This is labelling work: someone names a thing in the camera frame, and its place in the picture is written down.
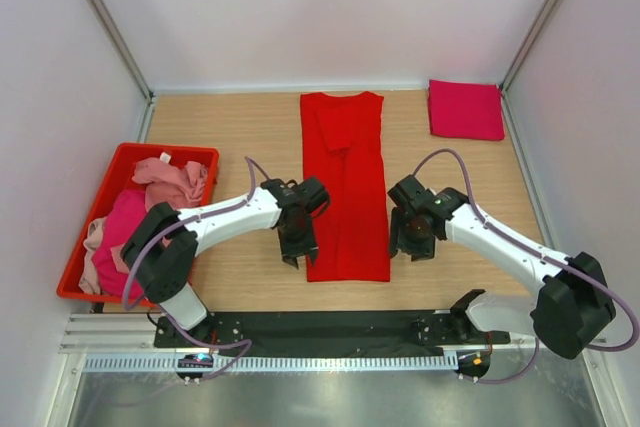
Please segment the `red t shirt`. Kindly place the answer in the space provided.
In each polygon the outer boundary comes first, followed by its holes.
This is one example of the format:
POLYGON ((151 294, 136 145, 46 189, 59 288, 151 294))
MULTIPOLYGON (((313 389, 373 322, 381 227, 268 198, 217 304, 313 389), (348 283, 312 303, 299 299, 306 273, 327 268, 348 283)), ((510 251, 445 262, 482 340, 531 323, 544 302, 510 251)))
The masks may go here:
POLYGON ((307 261, 309 282, 391 279, 383 103, 369 91, 300 96, 303 176, 317 178, 330 200, 313 221, 318 256, 307 261))

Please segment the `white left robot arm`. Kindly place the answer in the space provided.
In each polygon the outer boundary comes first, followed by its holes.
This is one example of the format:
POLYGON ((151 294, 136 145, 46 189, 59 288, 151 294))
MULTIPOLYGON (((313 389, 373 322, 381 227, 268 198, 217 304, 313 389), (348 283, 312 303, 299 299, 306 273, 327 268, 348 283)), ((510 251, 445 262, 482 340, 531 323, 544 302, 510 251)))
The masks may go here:
POLYGON ((277 232, 284 263, 314 262, 318 245, 313 220, 330 205, 330 196, 315 177, 298 183, 267 179, 253 183, 242 196, 195 208, 176 210, 168 203, 152 207, 121 249, 129 268, 122 293, 126 309, 134 283, 142 297, 160 307, 173 332, 191 347, 212 346, 213 315, 189 283, 194 259, 227 240, 258 230, 277 232))

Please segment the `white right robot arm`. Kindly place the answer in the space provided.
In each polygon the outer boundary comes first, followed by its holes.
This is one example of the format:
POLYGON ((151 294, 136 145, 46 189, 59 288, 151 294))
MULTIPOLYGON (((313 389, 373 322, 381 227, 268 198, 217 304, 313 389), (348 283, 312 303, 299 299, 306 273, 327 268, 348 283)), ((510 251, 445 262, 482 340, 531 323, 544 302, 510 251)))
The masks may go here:
POLYGON ((396 183, 388 196, 394 204, 390 255, 431 260, 437 242, 453 242, 489 260, 528 292, 525 297, 469 292, 450 319, 459 341, 472 343, 485 332, 505 331, 535 336, 555 354, 573 359, 615 319, 594 257, 548 249, 473 206, 466 194, 451 187, 434 193, 413 175, 396 183))

